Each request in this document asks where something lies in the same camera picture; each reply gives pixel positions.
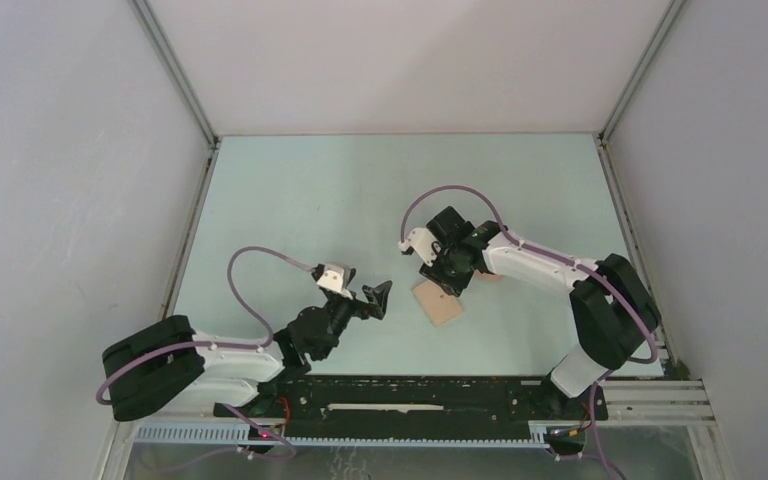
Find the pink oval card tray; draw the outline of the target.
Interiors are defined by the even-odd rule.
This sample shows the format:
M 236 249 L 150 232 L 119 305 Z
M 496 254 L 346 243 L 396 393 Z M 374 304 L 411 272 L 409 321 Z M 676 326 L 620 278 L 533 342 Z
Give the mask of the pink oval card tray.
M 479 279 L 479 280 L 485 281 L 485 282 L 499 282 L 499 281 L 501 281 L 503 279 L 503 276 L 501 276 L 501 275 L 497 275 L 497 274 L 493 274 L 493 273 L 484 273 L 484 272 L 481 272 L 481 271 L 475 271 L 474 272 L 474 277 L 476 279 Z

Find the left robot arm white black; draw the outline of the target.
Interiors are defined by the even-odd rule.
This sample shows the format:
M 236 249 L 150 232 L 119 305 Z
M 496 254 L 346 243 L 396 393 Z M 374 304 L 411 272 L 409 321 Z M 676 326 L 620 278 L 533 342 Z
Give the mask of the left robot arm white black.
M 327 359 L 351 320 L 384 318 L 392 281 L 356 294 L 348 288 L 354 275 L 338 265 L 317 265 L 312 276 L 325 303 L 302 309 L 262 340 L 207 334 L 185 315 L 146 327 L 103 351 L 105 380 L 96 400 L 120 422 L 220 404 L 264 416 L 275 406 L 277 384 Z

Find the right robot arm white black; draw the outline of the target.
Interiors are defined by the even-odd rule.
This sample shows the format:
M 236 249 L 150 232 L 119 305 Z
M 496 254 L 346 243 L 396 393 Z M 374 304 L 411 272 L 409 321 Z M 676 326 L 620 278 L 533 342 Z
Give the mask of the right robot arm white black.
M 497 218 L 481 223 L 448 206 L 405 232 L 403 254 L 419 260 L 433 299 L 469 319 L 490 316 L 498 331 L 546 333 L 545 411 L 566 418 L 582 394 L 611 377 L 665 374 L 657 331 L 662 315 L 631 261 L 611 253 L 575 257 L 524 239 Z

